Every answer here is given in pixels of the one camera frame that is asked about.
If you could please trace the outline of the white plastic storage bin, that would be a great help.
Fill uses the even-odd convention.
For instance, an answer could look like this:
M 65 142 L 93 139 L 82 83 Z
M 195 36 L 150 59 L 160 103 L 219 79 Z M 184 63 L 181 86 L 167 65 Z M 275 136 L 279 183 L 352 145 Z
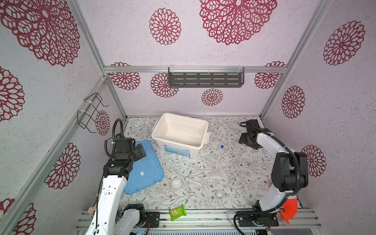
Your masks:
M 160 150 L 197 159 L 211 133 L 206 120 L 164 113 L 154 124 L 151 137 Z

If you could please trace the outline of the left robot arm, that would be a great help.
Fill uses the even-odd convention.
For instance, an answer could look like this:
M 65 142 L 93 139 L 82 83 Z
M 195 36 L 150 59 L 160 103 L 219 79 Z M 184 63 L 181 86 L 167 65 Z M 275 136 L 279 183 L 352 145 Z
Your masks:
M 109 156 L 103 167 L 102 183 L 98 189 L 96 211 L 87 235 L 132 235 L 135 227 L 146 222 L 145 208 L 142 204 L 126 206 L 118 221 L 118 206 L 127 184 L 133 164 L 146 157 L 141 144 L 135 139 L 124 137 L 123 121 L 118 118 L 112 128 L 112 152 L 105 147 Z

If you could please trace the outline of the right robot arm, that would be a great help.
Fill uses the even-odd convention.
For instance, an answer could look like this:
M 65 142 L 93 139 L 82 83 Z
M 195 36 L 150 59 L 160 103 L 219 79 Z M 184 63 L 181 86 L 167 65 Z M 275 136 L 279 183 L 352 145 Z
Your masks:
M 277 226 L 277 213 L 289 223 L 298 210 L 297 193 L 308 185 L 308 159 L 303 152 L 295 152 L 279 140 L 258 121 L 250 119 L 240 123 L 246 132 L 240 144 L 259 149 L 264 148 L 275 157 L 271 172 L 271 186 L 266 195 L 252 206 L 250 211 L 239 211 L 233 217 L 236 230 L 243 234 L 241 226 Z

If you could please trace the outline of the blue plastic bin lid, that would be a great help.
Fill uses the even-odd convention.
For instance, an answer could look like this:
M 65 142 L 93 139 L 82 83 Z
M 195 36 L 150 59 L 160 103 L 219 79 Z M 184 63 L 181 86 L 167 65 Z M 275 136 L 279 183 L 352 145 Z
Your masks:
M 138 142 L 142 144 L 146 156 L 133 164 L 127 180 L 124 192 L 127 195 L 135 194 L 149 186 L 160 182 L 164 178 L 164 172 L 152 143 L 149 140 Z

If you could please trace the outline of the white round dish large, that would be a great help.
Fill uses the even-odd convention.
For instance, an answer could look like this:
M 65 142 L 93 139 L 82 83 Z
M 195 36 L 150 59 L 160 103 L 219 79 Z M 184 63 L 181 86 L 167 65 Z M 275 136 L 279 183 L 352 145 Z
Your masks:
M 183 186 L 183 182 L 180 179 L 174 179 L 171 181 L 171 187 L 174 190 L 179 190 L 182 188 L 182 186 Z

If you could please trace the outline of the white round dish small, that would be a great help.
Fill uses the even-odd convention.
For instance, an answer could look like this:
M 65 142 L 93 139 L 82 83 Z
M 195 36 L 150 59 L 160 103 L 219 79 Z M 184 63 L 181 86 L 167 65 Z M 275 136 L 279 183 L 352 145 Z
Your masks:
M 224 198 L 225 193 L 223 191 L 216 191 L 216 197 L 219 199 Z

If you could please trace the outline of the cartoon boy plush doll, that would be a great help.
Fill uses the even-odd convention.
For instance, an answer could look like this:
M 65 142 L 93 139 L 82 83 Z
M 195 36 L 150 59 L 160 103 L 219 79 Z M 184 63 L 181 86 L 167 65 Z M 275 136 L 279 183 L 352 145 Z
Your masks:
M 88 209 L 88 214 L 91 216 L 91 218 L 93 218 L 95 215 L 95 212 L 97 210 L 97 202 L 99 201 L 100 196 L 101 194 L 99 193 L 97 197 L 95 198 L 93 206 Z

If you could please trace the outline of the clear glass test tube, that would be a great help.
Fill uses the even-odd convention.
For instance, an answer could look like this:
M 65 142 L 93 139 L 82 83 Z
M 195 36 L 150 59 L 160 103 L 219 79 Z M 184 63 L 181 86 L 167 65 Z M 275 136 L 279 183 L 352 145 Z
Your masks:
M 187 183 L 189 183 L 189 182 L 191 182 L 193 184 L 197 184 L 199 186 L 201 185 L 200 182 L 198 182 L 198 181 L 196 181 L 196 180 L 194 180 L 194 179 L 192 179 L 190 177 L 184 177 L 179 170 L 175 170 L 175 173 L 177 174 L 178 178 L 182 181 L 183 187 L 187 191 L 190 190 L 189 187 L 188 187 L 188 185 L 187 185 Z

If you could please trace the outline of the green snack packet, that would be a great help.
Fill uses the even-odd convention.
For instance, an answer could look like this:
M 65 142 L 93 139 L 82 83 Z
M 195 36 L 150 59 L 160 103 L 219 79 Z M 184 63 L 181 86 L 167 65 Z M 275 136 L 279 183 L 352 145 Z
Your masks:
M 186 216 L 187 213 L 186 213 L 185 205 L 181 205 L 178 208 L 169 210 L 169 215 L 170 215 L 171 221 L 174 221 L 182 216 Z

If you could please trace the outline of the red shark plush toy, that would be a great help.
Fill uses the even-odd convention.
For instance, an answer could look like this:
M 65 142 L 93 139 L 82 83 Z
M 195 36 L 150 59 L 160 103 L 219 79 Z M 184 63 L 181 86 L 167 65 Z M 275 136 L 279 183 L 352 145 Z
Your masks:
M 292 219 L 296 215 L 298 211 L 298 207 L 299 207 L 299 203 L 298 203 L 298 199 L 296 196 L 289 197 L 287 201 L 283 204 L 281 215 L 287 224 L 290 224 L 289 220 Z

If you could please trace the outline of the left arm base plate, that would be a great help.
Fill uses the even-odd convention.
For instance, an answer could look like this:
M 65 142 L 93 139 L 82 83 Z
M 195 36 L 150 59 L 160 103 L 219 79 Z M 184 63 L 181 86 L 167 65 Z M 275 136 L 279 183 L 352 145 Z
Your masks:
M 136 228 L 158 228 L 161 213 L 159 211 L 141 212 L 136 209 L 128 209 L 122 214 L 116 227 L 121 229 L 131 229 L 131 225 Z

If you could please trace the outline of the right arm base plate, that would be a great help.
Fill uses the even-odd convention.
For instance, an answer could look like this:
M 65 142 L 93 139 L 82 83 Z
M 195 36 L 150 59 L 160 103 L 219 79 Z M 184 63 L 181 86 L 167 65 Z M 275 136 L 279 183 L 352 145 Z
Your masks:
M 249 211 L 238 212 L 240 227 L 278 227 L 277 213 L 252 214 Z

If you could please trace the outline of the grey wall shelf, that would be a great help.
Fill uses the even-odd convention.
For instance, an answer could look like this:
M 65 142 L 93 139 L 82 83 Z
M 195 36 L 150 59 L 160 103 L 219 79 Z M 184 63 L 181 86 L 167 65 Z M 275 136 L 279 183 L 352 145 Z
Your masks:
M 174 72 L 168 68 L 170 88 L 241 88 L 244 72 Z

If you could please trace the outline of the aluminium front rail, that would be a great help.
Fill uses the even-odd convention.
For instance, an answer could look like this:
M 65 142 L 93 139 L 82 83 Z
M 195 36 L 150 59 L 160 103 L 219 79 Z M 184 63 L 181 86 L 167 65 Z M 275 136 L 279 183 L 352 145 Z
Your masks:
M 215 210 L 186 210 L 186 216 L 171 220 L 168 210 L 146 210 L 146 216 L 151 221 L 151 231 L 157 230 L 232 230 L 235 229 L 233 217 L 241 209 Z M 286 222 L 277 213 L 271 222 L 264 226 L 247 226 L 245 217 L 237 219 L 237 225 L 243 231 L 251 229 L 321 229 L 322 225 L 313 209 L 299 209 L 296 215 Z

